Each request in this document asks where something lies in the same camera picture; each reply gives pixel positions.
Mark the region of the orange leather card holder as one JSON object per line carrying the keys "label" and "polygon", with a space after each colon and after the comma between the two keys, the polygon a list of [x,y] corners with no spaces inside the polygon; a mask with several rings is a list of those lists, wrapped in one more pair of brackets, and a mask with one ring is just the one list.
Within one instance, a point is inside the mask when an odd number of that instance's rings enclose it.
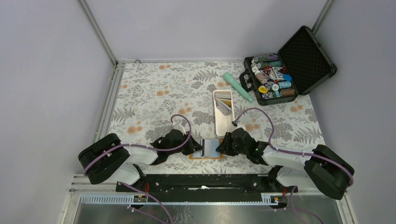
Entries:
{"label": "orange leather card holder", "polygon": [[215,160],[223,158],[223,154],[216,151],[217,147],[220,145],[220,139],[201,139],[200,145],[203,147],[203,149],[190,154],[189,159]]}

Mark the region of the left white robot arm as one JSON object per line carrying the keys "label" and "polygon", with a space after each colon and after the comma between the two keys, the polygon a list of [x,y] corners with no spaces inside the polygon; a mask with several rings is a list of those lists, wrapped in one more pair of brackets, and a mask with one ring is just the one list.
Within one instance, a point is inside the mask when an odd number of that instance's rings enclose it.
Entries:
{"label": "left white robot arm", "polygon": [[118,135],[111,133],[84,149],[78,155],[83,174],[91,184],[107,180],[120,180],[134,192],[144,188],[145,180],[137,169],[128,169],[125,163],[158,165],[170,155],[182,153],[190,155],[203,150],[188,131],[172,129],[149,145],[122,144]]}

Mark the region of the silver card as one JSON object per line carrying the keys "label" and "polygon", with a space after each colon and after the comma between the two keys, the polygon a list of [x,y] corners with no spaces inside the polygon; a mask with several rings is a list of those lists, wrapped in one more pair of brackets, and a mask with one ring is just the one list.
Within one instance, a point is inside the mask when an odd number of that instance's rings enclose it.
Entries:
{"label": "silver card", "polygon": [[220,145],[219,139],[204,139],[205,140],[205,155],[207,158],[217,158],[221,154],[216,151],[217,147]]}
{"label": "silver card", "polygon": [[192,154],[193,158],[203,158],[205,155],[205,140],[201,139],[194,143],[194,153]]}

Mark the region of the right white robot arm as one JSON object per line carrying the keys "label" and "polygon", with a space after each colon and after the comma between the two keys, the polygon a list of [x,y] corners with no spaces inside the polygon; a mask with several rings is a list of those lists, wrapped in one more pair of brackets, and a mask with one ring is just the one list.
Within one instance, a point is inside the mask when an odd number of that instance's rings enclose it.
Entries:
{"label": "right white robot arm", "polygon": [[325,145],[308,151],[274,149],[268,142],[256,141],[243,128],[227,132],[216,151],[229,156],[242,154],[254,164],[272,166],[276,175],[268,179],[268,186],[274,192],[301,186],[340,200],[354,175],[352,166]]}

